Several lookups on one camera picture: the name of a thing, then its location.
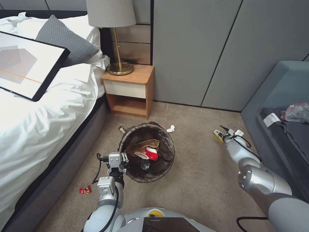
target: trash can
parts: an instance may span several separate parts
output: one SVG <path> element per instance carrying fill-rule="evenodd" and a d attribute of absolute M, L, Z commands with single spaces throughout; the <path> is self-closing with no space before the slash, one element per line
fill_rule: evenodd
<path fill-rule="evenodd" d="M 148 170 L 141 168 L 142 160 L 140 157 L 127 155 L 129 166 L 126 174 L 139 183 L 150 183 L 162 178 L 171 168 L 175 149 L 172 138 L 159 124 L 155 122 L 143 123 L 133 126 L 126 130 L 119 143 L 118 151 L 124 152 L 128 145 L 137 144 L 149 139 L 159 141 L 158 159 L 156 161 L 147 160 L 150 164 Z"/>

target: red wrapper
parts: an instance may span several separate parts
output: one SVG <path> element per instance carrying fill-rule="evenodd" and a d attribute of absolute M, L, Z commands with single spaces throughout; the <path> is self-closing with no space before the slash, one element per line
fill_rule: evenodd
<path fill-rule="evenodd" d="M 80 188 L 80 194 L 88 194 L 92 193 L 90 185 L 88 185 L 86 188 Z"/>

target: gray pillow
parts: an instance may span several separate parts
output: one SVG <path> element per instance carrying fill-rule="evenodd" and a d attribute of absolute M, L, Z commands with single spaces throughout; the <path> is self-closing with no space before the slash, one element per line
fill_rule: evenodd
<path fill-rule="evenodd" d="M 69 49 L 71 53 L 65 60 L 63 67 L 83 63 L 98 52 L 98 48 L 70 31 L 54 15 L 41 28 L 36 40 Z"/>

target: table lamp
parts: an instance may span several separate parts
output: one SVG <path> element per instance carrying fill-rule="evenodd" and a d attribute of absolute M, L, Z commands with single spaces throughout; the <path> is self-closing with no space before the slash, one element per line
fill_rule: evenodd
<path fill-rule="evenodd" d="M 134 70 L 130 63 L 122 63 L 116 27 L 136 24 L 132 0 L 86 0 L 90 26 L 113 27 L 117 50 L 117 63 L 111 63 L 107 71 L 113 75 L 126 75 Z"/>

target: white duvet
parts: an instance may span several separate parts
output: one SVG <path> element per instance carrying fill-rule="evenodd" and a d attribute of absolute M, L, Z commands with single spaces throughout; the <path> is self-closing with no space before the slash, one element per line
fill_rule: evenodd
<path fill-rule="evenodd" d="M 38 102 L 0 89 L 0 231 L 20 196 L 87 118 L 97 97 L 89 64 L 60 69 Z"/>

